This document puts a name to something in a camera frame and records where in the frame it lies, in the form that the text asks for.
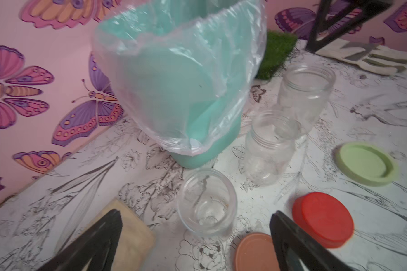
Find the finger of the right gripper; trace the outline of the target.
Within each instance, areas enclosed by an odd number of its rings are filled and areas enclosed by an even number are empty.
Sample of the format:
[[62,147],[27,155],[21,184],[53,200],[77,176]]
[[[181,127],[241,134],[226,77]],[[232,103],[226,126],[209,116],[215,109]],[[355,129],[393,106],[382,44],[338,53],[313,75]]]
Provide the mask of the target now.
[[310,53],[316,53],[393,5],[393,1],[386,0],[348,1],[342,10],[329,18],[331,3],[331,1],[319,3],[317,17],[305,48]]

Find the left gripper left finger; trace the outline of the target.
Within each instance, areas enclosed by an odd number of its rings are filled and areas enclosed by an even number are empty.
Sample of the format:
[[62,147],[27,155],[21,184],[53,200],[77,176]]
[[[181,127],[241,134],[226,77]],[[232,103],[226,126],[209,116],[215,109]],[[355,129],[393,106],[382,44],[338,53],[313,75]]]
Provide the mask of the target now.
[[123,228],[121,213],[111,210],[40,271],[110,271]]

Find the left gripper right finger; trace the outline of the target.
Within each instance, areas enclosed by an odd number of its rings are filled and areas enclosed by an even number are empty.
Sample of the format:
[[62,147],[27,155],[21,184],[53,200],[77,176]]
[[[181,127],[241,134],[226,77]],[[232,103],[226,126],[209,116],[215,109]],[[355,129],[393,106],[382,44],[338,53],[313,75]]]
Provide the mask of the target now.
[[283,212],[272,215],[269,227],[281,271],[352,271]]

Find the brown jar lid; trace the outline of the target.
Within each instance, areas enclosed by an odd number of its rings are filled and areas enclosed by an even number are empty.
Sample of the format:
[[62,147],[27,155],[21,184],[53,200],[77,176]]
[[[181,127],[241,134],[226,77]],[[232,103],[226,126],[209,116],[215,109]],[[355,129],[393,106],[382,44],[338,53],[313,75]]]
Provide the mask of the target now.
[[245,236],[235,250],[235,271],[280,271],[272,238],[265,233]]

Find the red jar lid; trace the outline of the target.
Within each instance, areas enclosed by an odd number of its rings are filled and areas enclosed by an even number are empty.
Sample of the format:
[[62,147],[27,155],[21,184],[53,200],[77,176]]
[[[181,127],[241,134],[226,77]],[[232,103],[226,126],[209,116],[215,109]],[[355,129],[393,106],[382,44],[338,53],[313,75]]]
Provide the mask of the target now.
[[314,192],[297,198],[292,217],[298,226],[325,248],[339,248],[354,234],[355,225],[347,208],[325,193]]

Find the green lid peanut jar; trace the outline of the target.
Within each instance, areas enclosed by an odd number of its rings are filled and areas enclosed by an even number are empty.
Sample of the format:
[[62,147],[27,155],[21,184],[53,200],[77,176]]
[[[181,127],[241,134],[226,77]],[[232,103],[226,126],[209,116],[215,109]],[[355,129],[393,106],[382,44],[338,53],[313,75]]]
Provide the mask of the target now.
[[295,64],[283,73],[276,108],[297,122],[297,138],[312,130],[328,103],[335,81],[334,71],[323,65]]

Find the peanut jar clear plastic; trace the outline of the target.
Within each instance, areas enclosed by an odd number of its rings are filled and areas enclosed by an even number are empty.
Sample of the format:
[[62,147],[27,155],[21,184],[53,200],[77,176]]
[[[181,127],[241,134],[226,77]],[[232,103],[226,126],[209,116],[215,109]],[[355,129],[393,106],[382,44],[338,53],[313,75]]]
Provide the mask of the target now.
[[237,194],[220,171],[201,168],[183,183],[177,212],[184,226],[199,237],[227,235],[237,213]]

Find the red lid peanut jar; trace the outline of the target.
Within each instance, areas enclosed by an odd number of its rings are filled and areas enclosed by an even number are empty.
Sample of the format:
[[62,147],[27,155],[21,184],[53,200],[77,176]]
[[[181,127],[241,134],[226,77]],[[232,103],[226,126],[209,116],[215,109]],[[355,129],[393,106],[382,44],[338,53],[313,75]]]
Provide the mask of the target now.
[[278,110],[260,112],[246,135],[243,171],[255,186],[276,183],[295,153],[298,122]]

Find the light green jar lid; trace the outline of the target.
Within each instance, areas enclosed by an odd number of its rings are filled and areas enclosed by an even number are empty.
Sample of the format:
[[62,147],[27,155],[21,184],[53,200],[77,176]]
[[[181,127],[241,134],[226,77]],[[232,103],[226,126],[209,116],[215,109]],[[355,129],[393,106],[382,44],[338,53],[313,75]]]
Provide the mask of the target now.
[[367,142],[342,144],[336,151],[335,163],[347,177],[366,186],[385,186],[400,177],[395,159]]

